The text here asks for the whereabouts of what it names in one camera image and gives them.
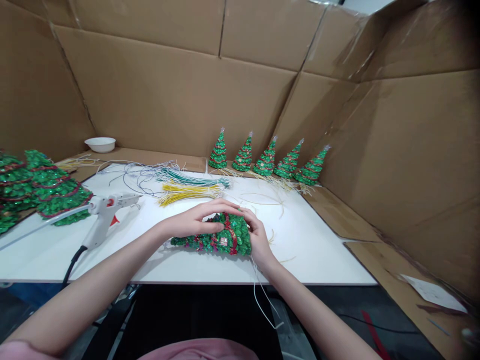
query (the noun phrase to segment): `white board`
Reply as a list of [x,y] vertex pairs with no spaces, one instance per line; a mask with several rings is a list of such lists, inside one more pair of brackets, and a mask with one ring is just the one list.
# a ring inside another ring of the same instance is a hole
[[[111,165],[108,173],[97,174],[84,182],[96,195],[138,189],[137,178],[127,175],[115,179],[123,166]],[[218,175],[185,172],[198,178]],[[278,190],[252,178],[233,178],[225,198],[256,212],[268,238],[274,231],[271,249],[283,265],[306,285],[375,285],[376,281],[344,247],[343,239],[332,232],[296,191]],[[154,179],[144,188],[161,191]],[[209,199],[186,199],[160,207],[151,196],[142,196],[137,207],[123,209],[125,219],[98,248],[86,251],[75,265],[74,280],[118,249],[143,234],[157,222],[181,213]],[[96,216],[67,225],[47,226],[0,251],[0,282],[61,282],[70,260],[78,250]],[[0,236],[0,248],[42,223],[35,214]],[[260,274],[260,280],[267,283]],[[252,284],[254,271],[248,257],[202,253],[184,247],[159,249],[133,277],[144,284]]]

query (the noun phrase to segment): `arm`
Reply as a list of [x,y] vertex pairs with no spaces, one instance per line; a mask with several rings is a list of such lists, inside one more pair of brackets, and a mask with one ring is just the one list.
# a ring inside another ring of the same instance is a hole
[[98,318],[165,241],[174,236],[220,232],[223,224],[202,222],[202,219],[221,212],[243,216],[238,207],[217,199],[159,222],[60,291],[5,342],[25,341],[44,354],[61,354]]
[[270,250],[263,223],[250,210],[241,210],[250,226],[253,260],[326,357],[330,360],[380,359],[360,336],[278,262]]

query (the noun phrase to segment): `yellow wire bundle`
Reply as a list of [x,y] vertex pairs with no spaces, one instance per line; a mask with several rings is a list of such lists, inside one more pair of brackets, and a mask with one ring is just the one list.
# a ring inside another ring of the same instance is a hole
[[158,203],[162,207],[166,207],[178,200],[193,199],[193,198],[221,198],[224,193],[224,186],[215,184],[213,186],[186,186],[176,185],[172,183],[165,183],[162,187],[165,192],[158,199]]

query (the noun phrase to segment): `glue gun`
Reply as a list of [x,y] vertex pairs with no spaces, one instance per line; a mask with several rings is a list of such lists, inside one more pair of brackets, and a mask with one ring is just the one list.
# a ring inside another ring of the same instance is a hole
[[82,245],[91,250],[103,243],[107,237],[109,227],[119,222],[115,213],[121,208],[136,204],[139,198],[138,194],[130,192],[121,192],[109,197],[98,195],[92,197],[88,212],[92,215],[98,215],[98,217]]

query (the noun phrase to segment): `green christmas tree decoration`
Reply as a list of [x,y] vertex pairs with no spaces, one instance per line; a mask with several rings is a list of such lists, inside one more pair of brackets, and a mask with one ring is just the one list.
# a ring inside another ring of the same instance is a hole
[[273,137],[268,148],[260,155],[260,158],[253,166],[253,171],[262,176],[270,176],[274,172],[275,161],[275,143],[277,142],[277,136]]
[[0,205],[0,234],[6,233],[14,226],[19,219],[16,212],[5,211],[5,207]]
[[252,252],[249,228],[243,216],[222,212],[207,220],[208,223],[222,223],[225,228],[213,234],[199,234],[174,237],[170,243],[175,246],[196,249],[198,252],[220,252],[230,255],[248,256]]
[[235,156],[235,160],[231,164],[231,167],[238,171],[249,171],[250,165],[252,164],[252,135],[253,131],[250,131],[248,138],[245,141],[245,144],[238,151],[238,154]]
[[25,163],[0,149],[0,201],[7,212],[18,213],[37,205],[32,174]]
[[300,140],[297,146],[290,151],[282,161],[279,161],[273,172],[281,178],[291,179],[294,171],[297,169],[297,159],[300,155],[300,148],[304,143],[304,139]]
[[306,185],[313,186],[317,183],[317,179],[322,171],[322,164],[324,163],[325,155],[330,149],[330,145],[323,148],[316,157],[305,164],[295,175],[295,179]]
[[[70,175],[36,150],[25,151],[27,168],[31,171],[32,184],[38,198],[38,213],[44,219],[51,219],[68,210],[87,205],[93,196],[91,191],[71,178]],[[77,212],[55,226],[67,225],[90,216],[88,210]]]
[[227,167],[227,150],[225,149],[224,131],[225,128],[222,127],[215,147],[211,151],[210,158],[208,159],[208,165],[215,169]]

